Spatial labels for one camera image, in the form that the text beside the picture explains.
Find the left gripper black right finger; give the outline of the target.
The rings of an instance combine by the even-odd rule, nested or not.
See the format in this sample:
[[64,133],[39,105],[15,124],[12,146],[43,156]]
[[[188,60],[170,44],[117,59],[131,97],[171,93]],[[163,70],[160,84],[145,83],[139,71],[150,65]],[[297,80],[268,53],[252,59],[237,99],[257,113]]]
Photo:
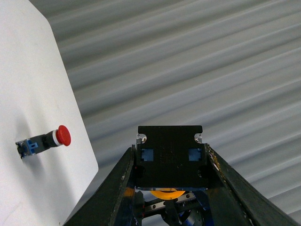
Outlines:
[[265,198],[213,148],[205,144],[207,195],[216,226],[297,226],[298,223]]

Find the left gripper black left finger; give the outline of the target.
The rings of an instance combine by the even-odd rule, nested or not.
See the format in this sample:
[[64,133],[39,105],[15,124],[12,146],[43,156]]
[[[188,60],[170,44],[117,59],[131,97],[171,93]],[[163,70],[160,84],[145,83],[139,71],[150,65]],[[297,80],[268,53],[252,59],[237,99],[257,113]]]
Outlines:
[[126,150],[91,198],[66,226],[133,226],[135,147]]

